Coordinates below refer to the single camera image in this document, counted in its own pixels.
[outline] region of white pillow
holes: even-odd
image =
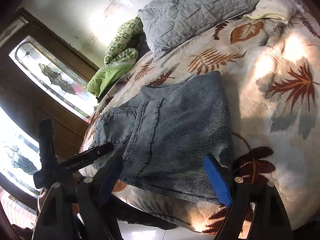
[[[302,6],[296,0],[260,0],[255,10],[244,16],[255,20],[262,18],[280,19],[288,24],[290,18],[297,11],[304,13]]]

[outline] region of gray quilted blanket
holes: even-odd
[[[138,16],[156,61],[191,37],[251,11],[258,1],[153,0],[138,11]]]

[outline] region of wall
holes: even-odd
[[[117,28],[151,0],[24,0],[24,7],[48,28],[103,67]]]

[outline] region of gray denim garment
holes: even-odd
[[[220,72],[167,86],[142,86],[96,123],[92,147],[112,142],[122,155],[120,180],[158,194],[219,204],[203,168],[212,154],[232,171],[228,102]],[[110,154],[95,161],[99,169]]]

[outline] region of screw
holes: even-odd
[[[90,183],[93,181],[93,178],[92,177],[86,177],[84,180],[83,180],[85,183]]]
[[[236,177],[235,178],[235,182],[236,183],[242,183],[243,182],[243,179],[241,177]]]
[[[54,183],[53,185],[52,185],[52,187],[54,187],[54,188],[58,188],[58,187],[60,187],[61,186],[61,183],[60,182],[56,182],[56,183]]]
[[[268,181],[267,184],[268,184],[269,187],[274,187],[275,186],[275,184],[272,181]]]

